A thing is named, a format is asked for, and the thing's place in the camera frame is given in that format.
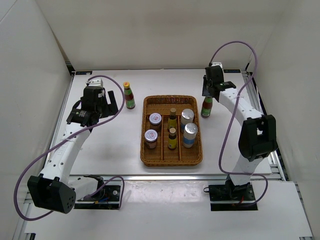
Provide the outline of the small yellow bottle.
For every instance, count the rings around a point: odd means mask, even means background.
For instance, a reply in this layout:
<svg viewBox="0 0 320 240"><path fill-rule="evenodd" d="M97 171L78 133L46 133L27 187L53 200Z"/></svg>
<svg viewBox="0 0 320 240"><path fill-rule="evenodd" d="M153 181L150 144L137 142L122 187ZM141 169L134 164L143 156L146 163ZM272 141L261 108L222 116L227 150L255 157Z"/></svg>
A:
<svg viewBox="0 0 320 240"><path fill-rule="evenodd" d="M177 131L175 128L171 127L169 129L168 135L168 148L170 150L175 150L177 147Z"/></svg>
<svg viewBox="0 0 320 240"><path fill-rule="evenodd" d="M177 110L176 108L172 107L170 109L169 117L168 117L168 126L167 130L169 131L171 128L177 129Z"/></svg>

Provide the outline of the red sauce bottle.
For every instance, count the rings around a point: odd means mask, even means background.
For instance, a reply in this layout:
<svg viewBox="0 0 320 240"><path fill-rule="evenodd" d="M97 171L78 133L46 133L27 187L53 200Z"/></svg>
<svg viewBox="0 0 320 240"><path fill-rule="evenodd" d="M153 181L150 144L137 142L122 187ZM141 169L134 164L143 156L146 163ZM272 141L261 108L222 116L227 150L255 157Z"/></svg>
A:
<svg viewBox="0 0 320 240"><path fill-rule="evenodd" d="M134 109L136 106L134 95L130 86L130 83L128 81L123 83L123 91L125 96L125 105L126 108L131 110Z"/></svg>
<svg viewBox="0 0 320 240"><path fill-rule="evenodd" d="M207 118L211 115L211 110L213 106L213 98L206 96L203 100L200 114L203 118Z"/></svg>

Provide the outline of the silver-lid bead jar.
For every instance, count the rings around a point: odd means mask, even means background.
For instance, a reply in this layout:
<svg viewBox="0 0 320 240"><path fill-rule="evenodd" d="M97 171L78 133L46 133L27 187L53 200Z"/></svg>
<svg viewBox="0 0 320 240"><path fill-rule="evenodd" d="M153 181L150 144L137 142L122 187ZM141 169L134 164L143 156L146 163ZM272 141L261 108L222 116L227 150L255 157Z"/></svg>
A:
<svg viewBox="0 0 320 240"><path fill-rule="evenodd" d="M180 118L180 130L182 133L185 130L186 124L193 123L194 116L195 116L195 114L194 114L193 110L191 110L189 108L186 108L182 111L181 118Z"/></svg>
<svg viewBox="0 0 320 240"><path fill-rule="evenodd" d="M185 148L191 148L196 140L198 126L195 123L187 123L184 126L182 145Z"/></svg>

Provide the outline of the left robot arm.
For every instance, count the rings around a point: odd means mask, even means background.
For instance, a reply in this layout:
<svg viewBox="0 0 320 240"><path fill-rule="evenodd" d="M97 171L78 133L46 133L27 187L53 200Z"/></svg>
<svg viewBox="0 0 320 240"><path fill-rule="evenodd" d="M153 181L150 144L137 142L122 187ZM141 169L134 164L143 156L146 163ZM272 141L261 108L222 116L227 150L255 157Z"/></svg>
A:
<svg viewBox="0 0 320 240"><path fill-rule="evenodd" d="M85 175L72 182L69 177L82 145L92 132L91 126L117 112L113 91L105 91L102 83L87 84L83 96L74 104L66 120L62 145L53 151L40 174L31 176L27 182L36 207L67 214L77 200L103 198L102 177Z"/></svg>

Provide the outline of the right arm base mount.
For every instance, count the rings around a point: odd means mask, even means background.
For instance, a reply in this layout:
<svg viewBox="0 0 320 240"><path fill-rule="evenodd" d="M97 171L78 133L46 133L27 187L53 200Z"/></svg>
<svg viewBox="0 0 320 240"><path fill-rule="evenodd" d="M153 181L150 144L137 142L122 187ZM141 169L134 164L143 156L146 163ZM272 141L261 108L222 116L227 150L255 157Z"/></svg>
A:
<svg viewBox="0 0 320 240"><path fill-rule="evenodd" d="M249 183L238 192L230 193L225 184L209 185L203 189L209 194L212 212L257 211L253 186Z"/></svg>

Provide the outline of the white-lid brown jar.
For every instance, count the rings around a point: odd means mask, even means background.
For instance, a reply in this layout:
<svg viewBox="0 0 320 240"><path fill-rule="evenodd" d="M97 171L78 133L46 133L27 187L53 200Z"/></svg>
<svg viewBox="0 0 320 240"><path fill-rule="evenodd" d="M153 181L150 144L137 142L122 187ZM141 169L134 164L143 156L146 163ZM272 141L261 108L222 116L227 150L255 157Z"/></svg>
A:
<svg viewBox="0 0 320 240"><path fill-rule="evenodd" d="M148 149L155 149L157 147L158 133L154 129L148 129L144 133L144 142Z"/></svg>
<svg viewBox="0 0 320 240"><path fill-rule="evenodd" d="M162 128L162 116L154 112L149 116L150 129L159 132Z"/></svg>

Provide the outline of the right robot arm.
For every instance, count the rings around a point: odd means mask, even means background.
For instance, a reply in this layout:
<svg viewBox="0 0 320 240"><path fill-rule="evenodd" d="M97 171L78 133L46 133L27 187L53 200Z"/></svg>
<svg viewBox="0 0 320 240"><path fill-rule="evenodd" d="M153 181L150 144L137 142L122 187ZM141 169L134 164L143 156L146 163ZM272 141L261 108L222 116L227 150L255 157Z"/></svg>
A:
<svg viewBox="0 0 320 240"><path fill-rule="evenodd" d="M278 147L276 119L264 115L240 95L236 85L224 80L220 65L208 66L203 76L202 95L212 97L226 107L241 126L238 140L238 161L227 174L224 193L230 200L238 199L250 183L257 166Z"/></svg>

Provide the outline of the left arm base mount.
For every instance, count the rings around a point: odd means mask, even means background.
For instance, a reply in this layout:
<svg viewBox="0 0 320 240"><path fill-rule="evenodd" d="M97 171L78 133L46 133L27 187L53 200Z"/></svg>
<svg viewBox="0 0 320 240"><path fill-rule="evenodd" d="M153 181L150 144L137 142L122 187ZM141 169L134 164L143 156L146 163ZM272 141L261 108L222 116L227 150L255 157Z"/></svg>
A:
<svg viewBox="0 0 320 240"><path fill-rule="evenodd" d="M109 180L98 175L84 175L72 181L68 186L76 193L71 200L74 202L74 209L88 210L119 210L122 205L125 184L109 185L114 179L121 179L122 176L113 176Z"/></svg>

